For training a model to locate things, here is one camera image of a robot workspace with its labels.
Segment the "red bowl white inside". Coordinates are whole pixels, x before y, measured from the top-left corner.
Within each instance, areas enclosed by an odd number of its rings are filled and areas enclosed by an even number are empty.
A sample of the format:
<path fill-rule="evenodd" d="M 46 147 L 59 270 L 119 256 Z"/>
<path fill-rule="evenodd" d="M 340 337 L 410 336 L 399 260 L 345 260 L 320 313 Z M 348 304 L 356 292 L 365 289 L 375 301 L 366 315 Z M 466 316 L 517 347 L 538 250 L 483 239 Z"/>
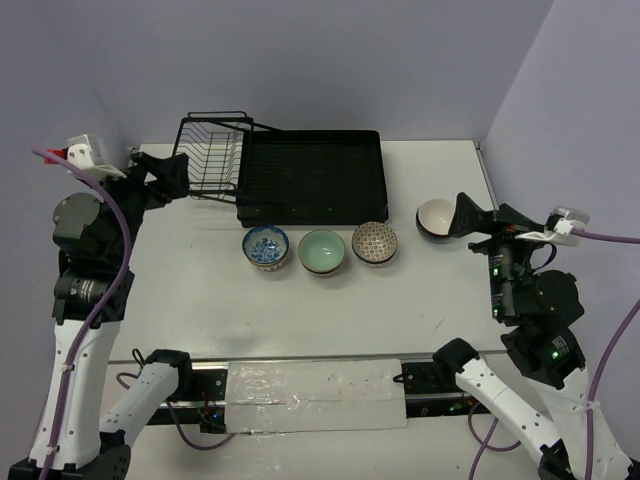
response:
<path fill-rule="evenodd" d="M 424 202 L 416 211 L 415 221 L 418 230 L 430 237 L 445 239 L 454 216 L 454 205 L 444 199 L 432 199 Z"/>

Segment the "brown patterned white bowl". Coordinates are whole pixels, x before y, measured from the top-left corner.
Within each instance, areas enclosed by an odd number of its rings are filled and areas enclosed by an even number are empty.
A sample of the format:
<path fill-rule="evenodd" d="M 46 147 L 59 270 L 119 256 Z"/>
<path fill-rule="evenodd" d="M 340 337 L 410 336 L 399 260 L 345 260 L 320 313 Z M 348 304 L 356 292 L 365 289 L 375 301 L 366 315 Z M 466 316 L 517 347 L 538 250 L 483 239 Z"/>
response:
<path fill-rule="evenodd" d="M 366 222 L 352 233 L 351 248 L 356 257 L 368 266 L 382 266 L 397 253 L 398 238 L 395 231 L 381 222 Z"/>

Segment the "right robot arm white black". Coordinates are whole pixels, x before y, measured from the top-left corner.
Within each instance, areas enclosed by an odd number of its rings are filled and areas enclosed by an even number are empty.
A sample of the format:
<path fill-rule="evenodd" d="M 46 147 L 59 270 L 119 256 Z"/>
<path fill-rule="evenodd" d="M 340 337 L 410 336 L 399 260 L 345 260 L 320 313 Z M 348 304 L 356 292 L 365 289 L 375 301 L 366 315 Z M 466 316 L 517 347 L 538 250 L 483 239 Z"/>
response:
<path fill-rule="evenodd" d="M 570 329 L 585 313 L 576 278 L 531 264 L 533 253 L 545 245 L 617 242 L 615 236 L 588 232 L 588 222 L 588 215 L 558 207 L 539 224 L 507 204 L 484 210 L 467 194 L 457 195 L 448 234 L 486 235 L 468 247 L 488 260 L 492 317 L 509 329 L 501 341 L 545 409 L 521 398 L 461 338 L 434 354 L 434 378 L 442 389 L 460 389 L 487 408 L 526 449 L 539 478 L 636 479 L 639 463 L 614 438 L 596 392 L 614 347 L 639 309 L 625 317 L 590 373 Z"/>

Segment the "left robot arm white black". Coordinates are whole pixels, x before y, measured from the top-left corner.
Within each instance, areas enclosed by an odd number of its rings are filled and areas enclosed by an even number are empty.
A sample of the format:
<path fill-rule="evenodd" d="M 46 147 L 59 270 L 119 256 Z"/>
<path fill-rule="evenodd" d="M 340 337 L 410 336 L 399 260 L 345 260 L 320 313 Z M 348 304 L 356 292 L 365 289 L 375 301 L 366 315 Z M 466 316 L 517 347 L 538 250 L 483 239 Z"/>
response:
<path fill-rule="evenodd" d="M 101 411 L 109 358 L 134 280 L 129 264 L 144 214 L 189 193 L 188 158 L 138 152 L 132 166 L 96 180 L 71 157 L 44 153 L 89 192 L 67 196 L 53 213 L 59 249 L 54 287 L 55 360 L 46 405 L 29 456 L 11 479 L 123 479 L 131 450 L 162 403 L 195 386 L 188 353 L 156 350 L 125 396 Z"/>

